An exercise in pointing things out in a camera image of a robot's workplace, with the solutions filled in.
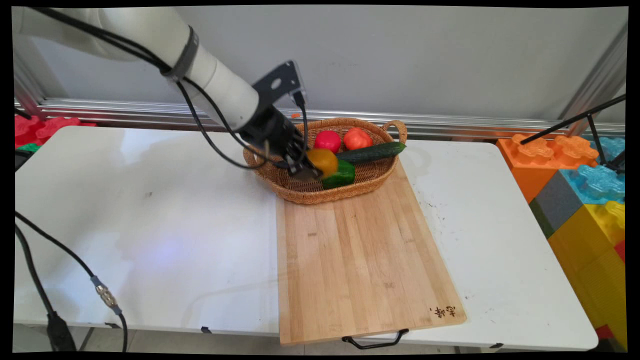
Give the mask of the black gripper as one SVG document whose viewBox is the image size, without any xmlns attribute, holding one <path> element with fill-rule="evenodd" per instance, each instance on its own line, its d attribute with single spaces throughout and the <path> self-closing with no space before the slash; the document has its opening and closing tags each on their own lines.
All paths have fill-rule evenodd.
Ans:
<svg viewBox="0 0 640 360">
<path fill-rule="evenodd" d="M 323 172 L 307 156 L 309 134 L 301 133 L 276 107 L 269 106 L 256 114 L 238 134 L 260 150 L 265 151 L 268 144 L 270 157 L 286 160 L 286 173 L 291 178 L 311 182 L 323 177 Z"/>
</svg>

